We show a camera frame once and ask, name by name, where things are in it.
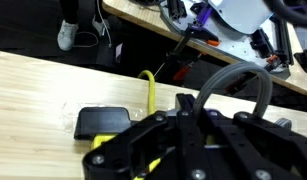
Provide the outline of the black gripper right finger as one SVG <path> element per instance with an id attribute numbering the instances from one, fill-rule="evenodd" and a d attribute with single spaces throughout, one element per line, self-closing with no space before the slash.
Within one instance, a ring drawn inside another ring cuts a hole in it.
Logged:
<path id="1" fill-rule="evenodd" d="M 234 180 L 307 180 L 307 137 L 247 112 L 203 110 L 199 122 L 224 144 Z"/>

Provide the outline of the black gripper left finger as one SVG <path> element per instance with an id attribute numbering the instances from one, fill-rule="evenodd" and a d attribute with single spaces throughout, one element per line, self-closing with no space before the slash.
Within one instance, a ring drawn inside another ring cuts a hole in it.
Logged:
<path id="1" fill-rule="evenodd" d="M 149 115 L 87 153 L 85 180 L 132 180 L 174 145 L 175 118 Z"/>

